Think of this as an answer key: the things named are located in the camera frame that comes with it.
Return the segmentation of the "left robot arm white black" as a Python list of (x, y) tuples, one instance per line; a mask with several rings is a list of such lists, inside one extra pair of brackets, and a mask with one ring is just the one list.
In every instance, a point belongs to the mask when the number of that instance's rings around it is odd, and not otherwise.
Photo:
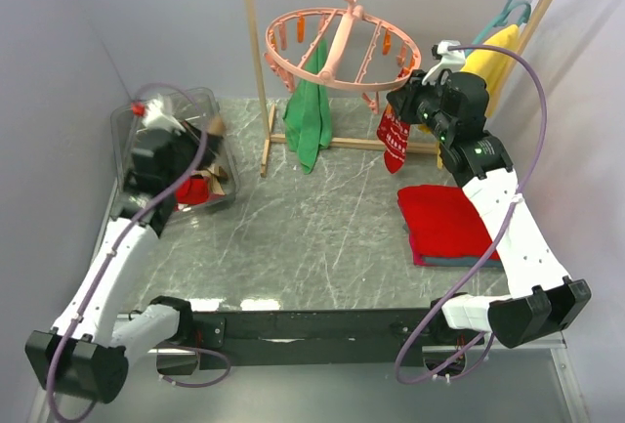
[(83, 282), (50, 330), (33, 331), (26, 341), (26, 356), (48, 401), (66, 395), (110, 403), (137, 359), (162, 342), (182, 347), (195, 337), (189, 301), (167, 296), (154, 299), (129, 323), (115, 323), (137, 266), (177, 209), (177, 190), (195, 170), (213, 163), (224, 134), (219, 117), (204, 129), (175, 121), (140, 133)]

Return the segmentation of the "red patterned sock pair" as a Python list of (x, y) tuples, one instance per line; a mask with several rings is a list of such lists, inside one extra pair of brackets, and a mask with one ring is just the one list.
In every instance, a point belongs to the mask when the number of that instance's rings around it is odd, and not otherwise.
[(384, 163), (394, 174), (404, 164), (410, 125), (401, 121), (391, 105), (387, 105), (377, 128), (377, 138), (384, 144)]

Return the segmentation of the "red sock front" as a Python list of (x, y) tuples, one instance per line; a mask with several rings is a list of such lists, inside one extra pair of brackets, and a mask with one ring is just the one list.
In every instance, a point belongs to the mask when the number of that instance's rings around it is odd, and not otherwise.
[(187, 179), (175, 193), (179, 205), (199, 205), (210, 197), (209, 182), (203, 176), (194, 175)]

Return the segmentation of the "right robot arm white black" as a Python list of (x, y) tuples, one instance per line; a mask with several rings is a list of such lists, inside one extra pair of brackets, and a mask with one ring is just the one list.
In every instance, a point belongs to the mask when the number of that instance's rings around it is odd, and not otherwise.
[(388, 101), (398, 116), (425, 125), (441, 143), (444, 167), (491, 238), (477, 264), (497, 254), (508, 282), (505, 296), (474, 296), (453, 287), (426, 316), (432, 338), (449, 344), (473, 330), (513, 349), (568, 328), (590, 301), (590, 286), (572, 279), (548, 246), (511, 157), (485, 130), (485, 81), (464, 71), (445, 69), (433, 79), (415, 70)]

